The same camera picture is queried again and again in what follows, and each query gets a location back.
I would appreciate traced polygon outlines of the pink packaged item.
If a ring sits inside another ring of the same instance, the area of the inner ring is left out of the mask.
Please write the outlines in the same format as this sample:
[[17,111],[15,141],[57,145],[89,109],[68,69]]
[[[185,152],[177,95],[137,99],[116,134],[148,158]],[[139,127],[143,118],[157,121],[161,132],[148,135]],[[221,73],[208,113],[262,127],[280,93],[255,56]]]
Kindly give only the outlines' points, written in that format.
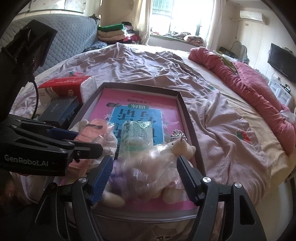
[[[73,126],[71,131],[78,132],[78,136],[74,139],[75,141],[103,145],[107,140],[107,136],[112,131],[112,124],[97,118],[93,119],[91,122],[81,120]],[[73,177],[79,178],[85,176],[93,160],[94,158],[80,158],[80,162],[73,160],[72,163],[69,164],[67,171]]]

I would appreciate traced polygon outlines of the floral white fabric scrunchie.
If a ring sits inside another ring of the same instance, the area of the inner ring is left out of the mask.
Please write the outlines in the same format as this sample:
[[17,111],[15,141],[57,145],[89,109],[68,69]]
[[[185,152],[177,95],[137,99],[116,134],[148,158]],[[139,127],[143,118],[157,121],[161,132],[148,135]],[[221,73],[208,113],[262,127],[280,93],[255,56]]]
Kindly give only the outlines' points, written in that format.
[[82,137],[78,137],[79,141],[97,143],[103,148],[102,155],[98,159],[87,160],[89,169],[97,167],[106,155],[115,157],[118,140],[113,133],[113,127],[113,123],[95,118],[92,121],[81,120],[71,129],[71,131],[82,135]]

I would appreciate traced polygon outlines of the green white tissue pack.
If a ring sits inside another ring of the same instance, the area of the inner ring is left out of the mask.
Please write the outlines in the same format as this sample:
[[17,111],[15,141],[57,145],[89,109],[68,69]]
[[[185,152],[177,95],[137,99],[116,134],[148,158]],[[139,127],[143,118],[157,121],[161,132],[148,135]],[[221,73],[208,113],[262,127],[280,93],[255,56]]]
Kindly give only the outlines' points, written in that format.
[[118,157],[125,159],[135,156],[154,145],[150,121],[127,120],[121,129]]

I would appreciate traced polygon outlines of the white plush toy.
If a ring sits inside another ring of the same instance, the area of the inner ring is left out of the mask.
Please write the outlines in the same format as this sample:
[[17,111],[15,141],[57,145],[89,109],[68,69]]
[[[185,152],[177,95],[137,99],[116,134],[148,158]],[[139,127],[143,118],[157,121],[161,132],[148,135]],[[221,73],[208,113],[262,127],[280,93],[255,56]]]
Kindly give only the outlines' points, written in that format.
[[184,138],[158,144],[132,157],[114,161],[111,176],[101,203],[108,207],[124,207],[128,201],[149,202],[160,198],[166,204],[188,200],[177,171],[177,158],[194,157],[196,147]]

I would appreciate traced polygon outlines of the dark navy box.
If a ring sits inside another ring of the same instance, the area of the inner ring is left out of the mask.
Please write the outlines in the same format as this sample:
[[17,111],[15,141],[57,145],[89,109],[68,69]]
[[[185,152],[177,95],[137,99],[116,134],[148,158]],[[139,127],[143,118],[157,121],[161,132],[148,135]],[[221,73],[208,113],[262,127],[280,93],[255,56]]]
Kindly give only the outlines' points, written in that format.
[[38,121],[67,130],[80,108],[81,104],[76,96],[53,99]]

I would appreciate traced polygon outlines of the red white tissue box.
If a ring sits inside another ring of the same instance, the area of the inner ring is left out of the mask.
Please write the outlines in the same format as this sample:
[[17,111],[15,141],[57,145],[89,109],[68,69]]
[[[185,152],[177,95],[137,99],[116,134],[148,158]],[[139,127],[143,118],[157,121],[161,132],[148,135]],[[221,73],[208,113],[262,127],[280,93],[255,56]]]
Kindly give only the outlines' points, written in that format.
[[42,105],[46,105],[53,99],[77,97],[80,104],[85,104],[97,88],[94,76],[51,79],[38,87],[39,100]]

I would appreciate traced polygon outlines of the lilac patterned quilt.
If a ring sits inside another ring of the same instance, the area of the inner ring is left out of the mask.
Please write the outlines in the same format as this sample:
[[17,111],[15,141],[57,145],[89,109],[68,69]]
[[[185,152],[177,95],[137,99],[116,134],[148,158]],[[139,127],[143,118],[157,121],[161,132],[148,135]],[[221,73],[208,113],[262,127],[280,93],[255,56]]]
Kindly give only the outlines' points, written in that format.
[[60,98],[82,103],[49,138],[95,145],[67,164],[39,151],[5,162],[37,203],[35,240],[265,240],[255,210],[269,158],[249,123],[179,56],[116,44],[36,76],[39,121]]

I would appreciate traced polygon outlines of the pink blue book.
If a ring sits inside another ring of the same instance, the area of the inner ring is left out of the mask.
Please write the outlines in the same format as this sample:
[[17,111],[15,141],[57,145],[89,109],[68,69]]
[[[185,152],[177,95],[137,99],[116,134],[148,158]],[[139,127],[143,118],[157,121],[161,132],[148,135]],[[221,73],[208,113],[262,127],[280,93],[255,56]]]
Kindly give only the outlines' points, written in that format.
[[[119,159],[121,129],[125,121],[150,121],[153,146],[169,143],[174,129],[184,132],[176,99],[119,89],[104,89],[89,118],[90,120],[102,119],[114,124],[113,133],[118,140],[115,161]],[[189,200],[166,204],[160,198],[149,202],[128,201],[125,206],[135,211],[190,210],[193,208]]]

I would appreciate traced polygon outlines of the silver tiara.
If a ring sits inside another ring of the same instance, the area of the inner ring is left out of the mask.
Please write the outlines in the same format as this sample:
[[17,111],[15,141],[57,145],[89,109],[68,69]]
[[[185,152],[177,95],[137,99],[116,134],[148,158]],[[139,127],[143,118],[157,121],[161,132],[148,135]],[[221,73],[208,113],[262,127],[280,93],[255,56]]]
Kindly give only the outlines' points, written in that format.
[[181,141],[187,141],[186,135],[181,130],[174,129],[172,134],[170,135],[170,142],[178,139],[180,139]]

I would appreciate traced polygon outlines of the pink red rolled duvet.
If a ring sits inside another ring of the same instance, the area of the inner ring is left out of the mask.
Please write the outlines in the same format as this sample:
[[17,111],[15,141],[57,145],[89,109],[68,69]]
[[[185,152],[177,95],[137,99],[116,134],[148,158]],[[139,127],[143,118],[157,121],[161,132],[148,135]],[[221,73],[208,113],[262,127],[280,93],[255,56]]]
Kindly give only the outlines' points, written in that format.
[[213,72],[251,105],[268,124],[286,154],[292,154],[295,149],[295,125],[281,115],[283,111],[291,111],[280,103],[259,72],[205,47],[191,49],[189,59]]

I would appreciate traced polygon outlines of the stack of folded clothes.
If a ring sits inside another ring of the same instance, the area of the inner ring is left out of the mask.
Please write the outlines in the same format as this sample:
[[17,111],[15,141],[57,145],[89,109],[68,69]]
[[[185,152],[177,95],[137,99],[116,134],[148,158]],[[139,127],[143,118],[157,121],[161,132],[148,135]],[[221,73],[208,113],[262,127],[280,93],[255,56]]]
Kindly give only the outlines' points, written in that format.
[[123,44],[140,44],[141,39],[139,31],[136,30],[130,22],[122,22],[121,24],[98,26],[98,39],[107,44],[123,43]]

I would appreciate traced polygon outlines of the white drawer cabinet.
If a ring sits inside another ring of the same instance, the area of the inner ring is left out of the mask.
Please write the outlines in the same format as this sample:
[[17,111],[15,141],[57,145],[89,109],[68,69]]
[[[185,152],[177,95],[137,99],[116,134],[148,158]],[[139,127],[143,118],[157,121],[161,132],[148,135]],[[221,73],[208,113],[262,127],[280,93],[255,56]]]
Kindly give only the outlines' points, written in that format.
[[268,83],[271,91],[281,104],[289,106],[292,96],[287,91],[286,87],[281,84],[280,77],[274,74]]

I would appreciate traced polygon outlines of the cream curtain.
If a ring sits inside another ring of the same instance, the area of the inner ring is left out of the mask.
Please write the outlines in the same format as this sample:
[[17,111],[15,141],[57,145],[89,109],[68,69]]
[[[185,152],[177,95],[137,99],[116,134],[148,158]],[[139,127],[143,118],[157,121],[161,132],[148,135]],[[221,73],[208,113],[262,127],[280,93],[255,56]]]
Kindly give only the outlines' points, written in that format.
[[137,0],[133,2],[132,25],[139,31],[142,45],[147,45],[150,37],[152,4],[152,0]]

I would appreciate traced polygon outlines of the clothes on window sill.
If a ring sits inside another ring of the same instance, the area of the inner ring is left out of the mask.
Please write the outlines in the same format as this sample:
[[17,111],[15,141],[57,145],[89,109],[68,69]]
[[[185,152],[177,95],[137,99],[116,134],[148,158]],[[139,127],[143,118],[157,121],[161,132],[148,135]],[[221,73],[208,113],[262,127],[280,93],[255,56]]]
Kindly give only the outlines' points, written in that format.
[[189,32],[172,32],[164,34],[163,36],[182,40],[197,47],[204,45],[204,40],[200,36],[191,35]]

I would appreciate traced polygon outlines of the black flat television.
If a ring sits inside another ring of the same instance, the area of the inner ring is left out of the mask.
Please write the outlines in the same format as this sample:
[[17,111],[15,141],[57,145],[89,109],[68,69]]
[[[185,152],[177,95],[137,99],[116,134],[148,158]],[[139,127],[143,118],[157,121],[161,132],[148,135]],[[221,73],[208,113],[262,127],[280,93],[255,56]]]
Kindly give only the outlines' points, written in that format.
[[286,48],[271,43],[267,63],[295,83],[295,55]]

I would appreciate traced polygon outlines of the white standing fan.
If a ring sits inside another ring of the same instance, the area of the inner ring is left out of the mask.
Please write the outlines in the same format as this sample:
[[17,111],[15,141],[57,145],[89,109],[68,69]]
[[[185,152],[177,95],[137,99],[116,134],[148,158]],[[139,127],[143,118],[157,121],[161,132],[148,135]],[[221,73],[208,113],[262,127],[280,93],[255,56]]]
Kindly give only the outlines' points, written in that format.
[[237,60],[243,62],[245,64],[249,63],[249,59],[247,57],[247,47],[241,44],[240,41],[235,41],[230,48],[230,51],[237,56]]

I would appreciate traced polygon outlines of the white wall air conditioner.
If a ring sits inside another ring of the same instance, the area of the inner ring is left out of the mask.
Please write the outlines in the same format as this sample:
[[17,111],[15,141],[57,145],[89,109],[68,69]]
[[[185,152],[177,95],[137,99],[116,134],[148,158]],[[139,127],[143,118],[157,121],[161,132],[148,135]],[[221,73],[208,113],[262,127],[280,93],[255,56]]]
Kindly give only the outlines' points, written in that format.
[[266,24],[266,17],[263,13],[254,11],[240,11],[241,19],[252,20]]

